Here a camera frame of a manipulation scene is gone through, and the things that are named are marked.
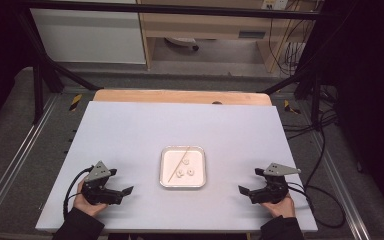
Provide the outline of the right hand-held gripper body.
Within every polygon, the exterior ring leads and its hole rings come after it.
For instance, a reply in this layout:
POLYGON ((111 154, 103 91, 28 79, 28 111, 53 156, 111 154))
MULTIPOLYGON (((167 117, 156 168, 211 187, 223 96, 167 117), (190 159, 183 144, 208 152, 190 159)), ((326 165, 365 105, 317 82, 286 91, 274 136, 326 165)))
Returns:
POLYGON ((249 192, 249 198, 253 204, 280 202, 289 192, 285 176, 301 173, 300 169, 278 163, 271 163, 264 170, 265 176, 262 177, 266 180, 266 186, 249 192))

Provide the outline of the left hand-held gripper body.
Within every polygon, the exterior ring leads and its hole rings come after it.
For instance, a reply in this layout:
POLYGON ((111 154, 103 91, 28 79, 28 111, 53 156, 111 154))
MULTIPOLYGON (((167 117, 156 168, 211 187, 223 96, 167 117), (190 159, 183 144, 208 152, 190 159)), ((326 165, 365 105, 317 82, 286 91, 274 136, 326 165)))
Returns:
POLYGON ((86 176, 81 193, 90 204, 112 205, 121 203, 123 199, 122 191, 106 187, 106 183, 111 177, 109 170, 102 161, 99 161, 86 176))

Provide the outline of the square metal tray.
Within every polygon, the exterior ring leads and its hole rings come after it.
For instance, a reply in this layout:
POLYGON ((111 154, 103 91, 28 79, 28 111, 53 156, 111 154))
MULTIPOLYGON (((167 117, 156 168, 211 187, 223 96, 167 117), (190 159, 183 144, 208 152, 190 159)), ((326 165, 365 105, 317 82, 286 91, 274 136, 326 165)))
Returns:
POLYGON ((160 184, 165 188, 201 188, 206 184, 206 156, 199 146, 191 146, 184 159, 189 159, 189 165, 183 163, 178 170, 184 171, 184 176, 175 175, 168 182, 174 168, 182 158, 187 146, 168 146, 163 149, 160 161, 160 184), (187 175, 187 170, 193 169, 194 175, 187 175))

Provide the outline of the thin wooden skewer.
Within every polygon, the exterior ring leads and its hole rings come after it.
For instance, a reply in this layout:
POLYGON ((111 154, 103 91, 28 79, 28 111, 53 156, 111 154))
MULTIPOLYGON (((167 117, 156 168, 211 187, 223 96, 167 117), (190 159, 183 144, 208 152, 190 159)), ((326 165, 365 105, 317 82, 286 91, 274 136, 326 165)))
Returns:
POLYGON ((169 178, 168 182, 170 182, 170 181, 171 181, 171 179, 172 179, 172 178, 173 178, 173 176, 175 175, 176 171, 178 170, 179 166, 182 164, 182 162, 183 162, 183 160, 184 160, 185 156, 187 155, 187 153, 188 153, 188 151, 189 151, 190 147, 191 147, 191 146, 187 146, 187 148, 185 149, 185 151, 184 151, 184 154, 183 154, 182 158, 179 160, 179 162, 178 162, 177 166, 174 168, 174 170, 173 170, 173 172, 172 172, 172 174, 171 174, 171 176, 170 176, 170 178, 169 178))

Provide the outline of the person's left hand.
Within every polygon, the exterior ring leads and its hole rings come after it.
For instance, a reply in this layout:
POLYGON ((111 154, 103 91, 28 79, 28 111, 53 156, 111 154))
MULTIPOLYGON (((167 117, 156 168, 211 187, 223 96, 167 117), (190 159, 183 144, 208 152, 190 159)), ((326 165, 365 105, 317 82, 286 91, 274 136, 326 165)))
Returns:
POLYGON ((77 195, 74 198, 73 207, 91 217, 96 217, 99 213, 105 210, 108 205, 103 203, 99 203, 96 205, 90 204, 81 193, 83 183, 84 181, 81 181, 77 186, 77 195))

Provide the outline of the person's right hand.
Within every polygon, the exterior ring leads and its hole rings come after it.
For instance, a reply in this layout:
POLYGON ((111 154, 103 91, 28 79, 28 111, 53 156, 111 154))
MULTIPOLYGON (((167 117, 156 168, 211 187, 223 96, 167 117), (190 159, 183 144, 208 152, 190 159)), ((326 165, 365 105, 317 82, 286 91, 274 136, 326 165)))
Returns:
POLYGON ((261 203, 261 206, 265 207, 274 218, 279 216, 293 218, 296 216, 294 201, 289 194, 278 203, 261 203))

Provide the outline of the yellow black tape strip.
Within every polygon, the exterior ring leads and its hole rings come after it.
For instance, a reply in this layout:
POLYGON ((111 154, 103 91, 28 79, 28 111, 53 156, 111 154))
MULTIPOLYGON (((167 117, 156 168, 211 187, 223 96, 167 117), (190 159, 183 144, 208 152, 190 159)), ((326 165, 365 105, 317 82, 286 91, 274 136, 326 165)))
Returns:
POLYGON ((76 108, 77 108, 77 106, 78 106, 78 104, 79 104, 81 98, 82 98, 82 94, 77 94, 77 95, 73 98, 73 100, 72 100, 72 102, 71 102, 71 104, 70 104, 70 107, 69 107, 69 111, 75 111, 75 110, 76 110, 76 108))
POLYGON ((286 112, 292 112, 294 114, 301 114, 299 109, 292 108, 288 100, 284 100, 284 110, 286 112))

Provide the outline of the wooden table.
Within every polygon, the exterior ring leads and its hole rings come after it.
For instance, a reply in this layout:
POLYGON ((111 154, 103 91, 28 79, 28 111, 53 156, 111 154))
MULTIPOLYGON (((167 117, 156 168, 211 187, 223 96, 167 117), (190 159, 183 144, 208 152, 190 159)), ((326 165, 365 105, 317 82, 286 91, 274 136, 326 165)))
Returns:
POLYGON ((267 94, 181 90, 101 89, 94 101, 271 106, 267 94))

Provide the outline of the white cabinet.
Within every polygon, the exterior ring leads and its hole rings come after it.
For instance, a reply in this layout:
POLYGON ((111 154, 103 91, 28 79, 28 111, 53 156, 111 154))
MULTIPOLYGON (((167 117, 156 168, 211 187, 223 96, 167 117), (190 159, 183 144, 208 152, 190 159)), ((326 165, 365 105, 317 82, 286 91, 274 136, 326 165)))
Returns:
POLYGON ((133 13, 32 9, 47 54, 58 62, 144 64, 133 13))

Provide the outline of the office chair base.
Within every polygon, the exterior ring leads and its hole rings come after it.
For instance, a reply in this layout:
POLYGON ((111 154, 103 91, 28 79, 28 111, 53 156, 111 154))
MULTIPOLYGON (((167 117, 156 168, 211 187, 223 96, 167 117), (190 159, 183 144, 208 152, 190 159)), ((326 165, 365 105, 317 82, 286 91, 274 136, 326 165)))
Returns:
POLYGON ((166 41, 183 47, 190 47, 193 51, 198 51, 199 46, 193 38, 171 38, 167 37, 166 41))

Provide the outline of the light wooden desk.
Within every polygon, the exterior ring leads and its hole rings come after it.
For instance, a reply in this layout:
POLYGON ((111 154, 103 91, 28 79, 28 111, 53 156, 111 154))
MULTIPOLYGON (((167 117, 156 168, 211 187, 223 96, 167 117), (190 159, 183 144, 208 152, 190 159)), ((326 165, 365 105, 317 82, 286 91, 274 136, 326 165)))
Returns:
MULTIPOLYGON (((263 0, 137 0, 139 4, 262 9, 263 0)), ((317 0, 288 0, 287 11, 313 12, 317 0)), ((142 33, 152 38, 245 39, 257 43, 268 72, 277 69, 288 42, 304 42, 312 30, 309 20, 242 18, 174 14, 139 15, 142 33)))

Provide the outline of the white power strip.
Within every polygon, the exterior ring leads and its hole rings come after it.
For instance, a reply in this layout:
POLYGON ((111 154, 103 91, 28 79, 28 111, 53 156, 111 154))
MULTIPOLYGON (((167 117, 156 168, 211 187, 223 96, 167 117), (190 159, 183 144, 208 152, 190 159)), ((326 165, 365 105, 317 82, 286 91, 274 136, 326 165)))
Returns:
POLYGON ((288 0, 263 0, 262 9, 285 10, 288 0))

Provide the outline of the aluminium floor rail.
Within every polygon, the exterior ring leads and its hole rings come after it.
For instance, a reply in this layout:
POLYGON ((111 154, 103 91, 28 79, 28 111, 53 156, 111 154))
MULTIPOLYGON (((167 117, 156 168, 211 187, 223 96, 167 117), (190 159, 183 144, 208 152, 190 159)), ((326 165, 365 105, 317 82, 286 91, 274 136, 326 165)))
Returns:
POLYGON ((11 162, 7 166, 5 172, 0 177, 0 205, 2 204, 7 192, 9 191, 14 179, 18 175, 21 167, 23 166, 26 158, 28 157, 32 147, 34 146, 38 136, 40 135, 44 125, 46 124, 49 116, 51 115, 56 102, 59 100, 59 94, 51 94, 48 98, 45 107, 43 108, 43 115, 34 123, 23 142, 19 146, 17 152, 11 159, 11 162))
POLYGON ((311 136, 320 152, 321 163, 324 165, 324 169, 328 179, 330 180, 335 195, 344 209, 346 220, 354 239, 370 240, 370 234, 366 225, 357 210, 356 204, 354 203, 352 196, 338 171, 338 168, 334 164, 333 158, 328 151, 322 134, 320 132, 313 132, 311 136))

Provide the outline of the black metal frame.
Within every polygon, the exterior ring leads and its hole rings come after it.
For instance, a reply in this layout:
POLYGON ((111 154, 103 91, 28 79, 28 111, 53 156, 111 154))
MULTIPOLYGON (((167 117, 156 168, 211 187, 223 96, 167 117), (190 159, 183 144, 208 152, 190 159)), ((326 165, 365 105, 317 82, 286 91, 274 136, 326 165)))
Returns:
POLYGON ((267 18, 267 19, 299 19, 321 20, 328 15, 317 12, 298 12, 286 10, 251 10, 242 8, 201 7, 161 4, 130 4, 130 3, 105 3, 83 1, 54 1, 54 0, 15 0, 11 3, 15 10, 15 18, 23 29, 34 52, 34 92, 35 92, 35 122, 43 114, 43 100, 41 80, 44 80, 52 92, 62 92, 62 84, 57 72, 68 77, 72 81, 88 90, 100 90, 99 86, 87 82, 83 78, 72 73, 65 67, 50 58, 42 44, 39 33, 33 23, 26 17, 26 12, 33 9, 74 10, 89 12, 122 12, 122 13, 146 13, 146 14, 174 14, 174 15, 198 15, 198 16, 223 16, 242 18, 267 18))

